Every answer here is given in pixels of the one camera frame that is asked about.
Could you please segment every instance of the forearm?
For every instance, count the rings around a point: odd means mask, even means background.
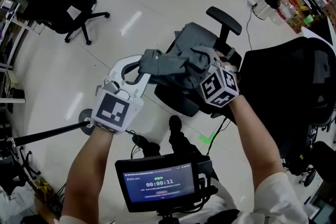
[[[283,172],[279,149],[244,96],[238,96],[229,105],[257,188],[268,176]]]
[[[112,139],[113,134],[96,127],[78,153],[67,179],[63,215],[82,219],[79,214],[87,204],[91,209],[97,208],[89,222],[94,223],[98,220],[98,197],[104,181]],[[84,208],[76,208],[74,203],[81,204]]]

